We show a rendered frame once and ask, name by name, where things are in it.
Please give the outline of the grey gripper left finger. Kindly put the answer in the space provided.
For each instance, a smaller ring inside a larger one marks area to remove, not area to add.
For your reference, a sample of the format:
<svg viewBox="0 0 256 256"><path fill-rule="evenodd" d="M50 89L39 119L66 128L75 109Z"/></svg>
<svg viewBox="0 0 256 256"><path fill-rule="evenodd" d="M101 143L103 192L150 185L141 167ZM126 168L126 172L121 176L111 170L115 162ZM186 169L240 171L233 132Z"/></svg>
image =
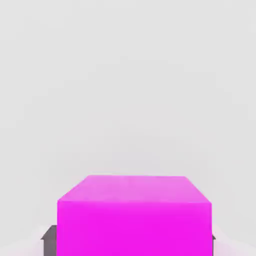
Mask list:
<svg viewBox="0 0 256 256"><path fill-rule="evenodd" d="M56 225L40 226L30 236L0 247L0 256L56 256Z"/></svg>

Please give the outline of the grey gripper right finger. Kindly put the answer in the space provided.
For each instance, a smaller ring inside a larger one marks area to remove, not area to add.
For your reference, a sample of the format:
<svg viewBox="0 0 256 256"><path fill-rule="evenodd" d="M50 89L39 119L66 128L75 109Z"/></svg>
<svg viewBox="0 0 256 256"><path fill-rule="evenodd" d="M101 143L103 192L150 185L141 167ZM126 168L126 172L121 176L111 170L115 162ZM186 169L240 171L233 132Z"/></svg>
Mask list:
<svg viewBox="0 0 256 256"><path fill-rule="evenodd" d="M216 237L213 256L256 256L256 247L228 237Z"/></svg>

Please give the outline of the small magenta cube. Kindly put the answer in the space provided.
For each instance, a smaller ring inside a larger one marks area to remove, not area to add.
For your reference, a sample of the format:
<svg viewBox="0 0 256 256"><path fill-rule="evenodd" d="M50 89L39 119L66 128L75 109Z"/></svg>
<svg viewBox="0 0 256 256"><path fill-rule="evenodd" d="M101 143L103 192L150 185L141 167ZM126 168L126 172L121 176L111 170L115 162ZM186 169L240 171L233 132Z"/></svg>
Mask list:
<svg viewBox="0 0 256 256"><path fill-rule="evenodd" d="M56 256L213 256L212 203L184 176L87 176L57 202Z"/></svg>

